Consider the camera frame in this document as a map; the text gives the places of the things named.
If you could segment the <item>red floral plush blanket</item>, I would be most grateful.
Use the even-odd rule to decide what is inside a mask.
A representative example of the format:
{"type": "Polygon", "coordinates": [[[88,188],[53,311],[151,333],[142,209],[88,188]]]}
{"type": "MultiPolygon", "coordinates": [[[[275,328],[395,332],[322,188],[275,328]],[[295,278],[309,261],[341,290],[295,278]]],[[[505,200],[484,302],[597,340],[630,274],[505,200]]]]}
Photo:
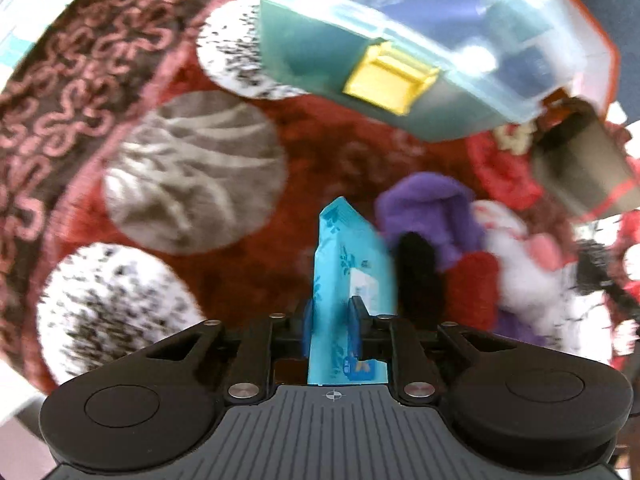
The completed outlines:
{"type": "Polygon", "coordinates": [[[473,193],[503,307],[585,354],[570,264],[542,270],[524,242],[548,233],[577,258],[588,223],[639,207],[581,222],[535,180],[530,149],[498,149],[497,127],[424,140],[276,81],[258,11],[76,0],[21,62],[1,96],[1,354],[14,370],[50,392],[206,318],[291,312],[312,298],[324,207],[343,197],[382,237],[375,201],[418,172],[473,193]]]}

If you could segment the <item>clear lidded storage box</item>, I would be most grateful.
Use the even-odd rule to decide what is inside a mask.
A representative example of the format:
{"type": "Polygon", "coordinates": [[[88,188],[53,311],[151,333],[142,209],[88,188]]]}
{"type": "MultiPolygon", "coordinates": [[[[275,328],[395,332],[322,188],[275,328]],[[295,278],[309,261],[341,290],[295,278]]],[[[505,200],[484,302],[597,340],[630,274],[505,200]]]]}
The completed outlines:
{"type": "Polygon", "coordinates": [[[266,73],[424,140],[537,118],[582,76],[563,0],[259,0],[266,73]]]}

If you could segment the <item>pink soft pouch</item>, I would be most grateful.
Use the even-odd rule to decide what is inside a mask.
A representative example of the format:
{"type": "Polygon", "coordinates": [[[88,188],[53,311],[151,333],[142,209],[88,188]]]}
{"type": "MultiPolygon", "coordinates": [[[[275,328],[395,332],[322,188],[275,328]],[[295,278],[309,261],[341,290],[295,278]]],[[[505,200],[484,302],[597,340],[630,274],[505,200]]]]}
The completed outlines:
{"type": "Polygon", "coordinates": [[[559,271],[568,264],[575,263],[575,255],[562,252],[560,245],[548,233],[539,233],[529,237],[524,242],[524,248],[529,258],[542,270],[548,272],[559,271]]]}

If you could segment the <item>cream hair scrunchie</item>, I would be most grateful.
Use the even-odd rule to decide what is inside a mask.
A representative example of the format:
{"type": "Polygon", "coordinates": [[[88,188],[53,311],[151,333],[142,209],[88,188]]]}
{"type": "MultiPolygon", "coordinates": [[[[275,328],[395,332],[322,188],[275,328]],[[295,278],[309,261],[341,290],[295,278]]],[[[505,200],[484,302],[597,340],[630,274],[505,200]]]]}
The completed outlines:
{"type": "Polygon", "coordinates": [[[492,130],[498,149],[515,156],[526,155],[533,144],[536,125],[526,122],[521,125],[502,125],[492,130]]]}

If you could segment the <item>purple cloth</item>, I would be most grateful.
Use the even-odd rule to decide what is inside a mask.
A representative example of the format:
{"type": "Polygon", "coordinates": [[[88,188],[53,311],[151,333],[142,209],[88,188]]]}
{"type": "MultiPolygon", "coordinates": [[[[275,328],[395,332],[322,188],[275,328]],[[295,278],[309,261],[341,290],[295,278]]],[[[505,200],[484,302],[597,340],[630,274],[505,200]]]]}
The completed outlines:
{"type": "MultiPolygon", "coordinates": [[[[486,252],[485,231],[472,214],[473,193],[453,178],[418,172],[378,196],[375,220],[392,252],[398,312],[418,330],[434,330],[445,307],[444,273],[469,252],[486,252]]],[[[542,346],[544,338],[498,298],[489,332],[542,346]]]]}

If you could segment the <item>olive striped zipper pouch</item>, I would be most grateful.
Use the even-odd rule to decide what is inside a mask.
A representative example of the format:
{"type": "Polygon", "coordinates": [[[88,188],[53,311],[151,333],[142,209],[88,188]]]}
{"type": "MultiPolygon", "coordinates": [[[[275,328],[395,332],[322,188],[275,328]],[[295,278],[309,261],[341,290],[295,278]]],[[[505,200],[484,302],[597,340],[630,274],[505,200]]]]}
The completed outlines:
{"type": "Polygon", "coordinates": [[[600,220],[639,207],[639,177],[590,103],[559,92],[536,127],[530,170],[573,218],[600,220]]]}

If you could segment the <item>teal tissue pack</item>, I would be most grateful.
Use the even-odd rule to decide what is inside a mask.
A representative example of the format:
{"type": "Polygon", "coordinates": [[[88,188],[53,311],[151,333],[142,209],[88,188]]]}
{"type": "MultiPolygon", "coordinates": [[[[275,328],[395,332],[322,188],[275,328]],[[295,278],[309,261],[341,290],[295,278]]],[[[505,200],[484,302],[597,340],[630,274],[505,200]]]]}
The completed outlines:
{"type": "Polygon", "coordinates": [[[356,338],[349,333],[349,300],[353,296],[360,297],[372,316],[396,312],[393,258],[375,227],[339,197],[319,216],[308,384],[387,382],[385,362],[357,356],[356,338]]]}

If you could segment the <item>orange rimmed white box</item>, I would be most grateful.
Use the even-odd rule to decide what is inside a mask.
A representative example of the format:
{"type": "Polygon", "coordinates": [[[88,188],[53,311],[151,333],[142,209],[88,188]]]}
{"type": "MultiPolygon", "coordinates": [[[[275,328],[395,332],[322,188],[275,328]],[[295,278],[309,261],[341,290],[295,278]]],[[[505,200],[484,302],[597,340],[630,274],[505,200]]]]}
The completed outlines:
{"type": "Polygon", "coordinates": [[[605,117],[617,92],[620,54],[582,0],[561,1],[586,56],[586,67],[572,83],[570,94],[589,101],[600,116],[605,117]]]}

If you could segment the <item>red plush cloth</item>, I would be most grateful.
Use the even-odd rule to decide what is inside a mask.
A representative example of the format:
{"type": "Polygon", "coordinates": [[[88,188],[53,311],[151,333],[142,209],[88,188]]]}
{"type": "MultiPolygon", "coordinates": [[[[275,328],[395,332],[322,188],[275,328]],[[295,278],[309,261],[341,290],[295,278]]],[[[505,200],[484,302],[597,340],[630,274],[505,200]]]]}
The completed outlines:
{"type": "Polygon", "coordinates": [[[442,322],[491,332],[498,318],[498,260],[489,252],[469,252],[444,273],[442,322]]]}

